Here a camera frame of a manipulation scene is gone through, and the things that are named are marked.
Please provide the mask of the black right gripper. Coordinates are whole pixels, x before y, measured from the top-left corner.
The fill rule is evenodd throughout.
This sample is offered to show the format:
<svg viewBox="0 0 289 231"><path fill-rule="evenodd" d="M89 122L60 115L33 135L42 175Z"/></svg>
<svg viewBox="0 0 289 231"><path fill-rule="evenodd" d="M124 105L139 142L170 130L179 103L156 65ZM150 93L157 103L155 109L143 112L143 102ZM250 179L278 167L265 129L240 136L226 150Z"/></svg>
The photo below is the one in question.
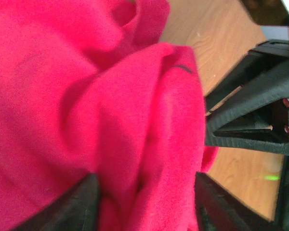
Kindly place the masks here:
<svg viewBox="0 0 289 231"><path fill-rule="evenodd" d="M258 44L206 96L207 146L282 154L276 205L289 231L289 41Z"/></svg>

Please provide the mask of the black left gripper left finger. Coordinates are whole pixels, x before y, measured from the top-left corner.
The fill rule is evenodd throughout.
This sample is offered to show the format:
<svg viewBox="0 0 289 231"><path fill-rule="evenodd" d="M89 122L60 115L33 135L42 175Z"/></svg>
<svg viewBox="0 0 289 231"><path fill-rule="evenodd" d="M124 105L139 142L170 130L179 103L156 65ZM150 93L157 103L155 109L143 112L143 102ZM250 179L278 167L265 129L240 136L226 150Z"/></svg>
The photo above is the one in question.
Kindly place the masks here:
<svg viewBox="0 0 289 231"><path fill-rule="evenodd" d="M96 231L100 189L89 174L50 206L15 227L14 231Z"/></svg>

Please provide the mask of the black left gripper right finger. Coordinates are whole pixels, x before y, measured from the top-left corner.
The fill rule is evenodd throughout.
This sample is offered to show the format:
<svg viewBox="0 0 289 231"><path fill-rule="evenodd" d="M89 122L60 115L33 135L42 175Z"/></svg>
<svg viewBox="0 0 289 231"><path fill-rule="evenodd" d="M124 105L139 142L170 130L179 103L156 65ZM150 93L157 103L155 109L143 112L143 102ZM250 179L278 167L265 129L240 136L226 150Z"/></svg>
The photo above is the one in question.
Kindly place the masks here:
<svg viewBox="0 0 289 231"><path fill-rule="evenodd" d="M195 181L196 216L200 231L207 221L217 231L273 231L275 225L262 218L205 173Z"/></svg>

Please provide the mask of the red t-shirt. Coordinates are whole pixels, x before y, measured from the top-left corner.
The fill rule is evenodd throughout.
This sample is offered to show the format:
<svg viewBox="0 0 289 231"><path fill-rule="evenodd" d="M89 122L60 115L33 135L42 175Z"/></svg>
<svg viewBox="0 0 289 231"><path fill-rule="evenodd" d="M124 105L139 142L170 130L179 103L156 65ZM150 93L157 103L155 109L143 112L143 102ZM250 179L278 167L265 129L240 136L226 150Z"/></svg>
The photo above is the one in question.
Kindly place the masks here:
<svg viewBox="0 0 289 231"><path fill-rule="evenodd" d="M0 0L0 231L93 175L65 231L196 231L205 105L165 0Z"/></svg>

